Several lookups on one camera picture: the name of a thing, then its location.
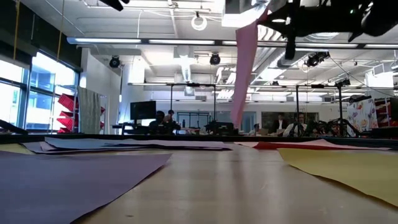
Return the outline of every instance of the colorful poster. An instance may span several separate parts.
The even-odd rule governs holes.
[[[347,107],[348,121],[359,131],[370,131],[378,128],[376,109],[373,99],[355,102]],[[348,133],[356,136],[354,131],[347,127]]]

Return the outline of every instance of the wooden table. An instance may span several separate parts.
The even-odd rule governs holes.
[[[277,151],[233,147],[107,153],[173,156],[163,169],[77,223],[398,223],[392,205],[288,166]],[[27,152],[17,144],[0,150]]]

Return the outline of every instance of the desk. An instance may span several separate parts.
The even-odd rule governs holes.
[[[76,223],[398,223],[398,208],[288,166],[277,151],[233,148],[172,151],[163,169]]]

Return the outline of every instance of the black camera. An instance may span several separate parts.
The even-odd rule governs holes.
[[[112,59],[109,62],[109,66],[111,68],[119,68],[119,66],[120,66],[119,56],[112,56]]]
[[[220,61],[221,59],[220,56],[218,56],[218,53],[214,53],[210,58],[210,65],[218,65]]]

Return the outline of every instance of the computer monitor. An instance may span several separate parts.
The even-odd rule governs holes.
[[[156,119],[156,101],[130,103],[130,119]]]

